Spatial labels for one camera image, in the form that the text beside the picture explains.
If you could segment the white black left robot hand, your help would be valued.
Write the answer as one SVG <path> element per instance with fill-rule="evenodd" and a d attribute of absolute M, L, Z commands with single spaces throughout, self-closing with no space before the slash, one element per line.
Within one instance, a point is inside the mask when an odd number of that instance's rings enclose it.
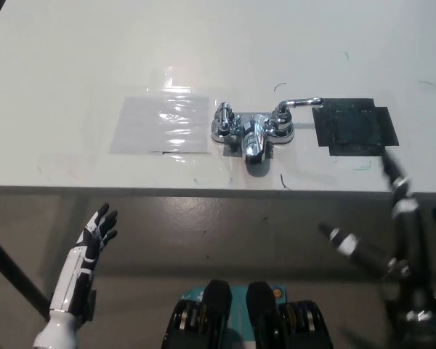
<path fill-rule="evenodd" d="M 99 213 L 95 212 L 69 250 L 50 302 L 51 311 L 69 313 L 79 319 L 85 316 L 96 262 L 87 252 L 95 241 L 99 221 Z"/>

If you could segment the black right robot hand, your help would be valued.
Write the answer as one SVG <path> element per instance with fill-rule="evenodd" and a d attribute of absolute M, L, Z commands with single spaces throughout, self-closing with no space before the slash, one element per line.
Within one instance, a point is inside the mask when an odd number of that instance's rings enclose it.
<path fill-rule="evenodd" d="M 383 252 L 354 233 L 325 223 L 319 230 L 338 253 L 367 275 L 381 284 L 397 284 L 396 297 L 380 293 L 393 347 L 436 348 L 436 289 L 419 201 L 409 178 L 387 151 L 381 155 L 381 163 L 392 194 L 394 252 Z"/>

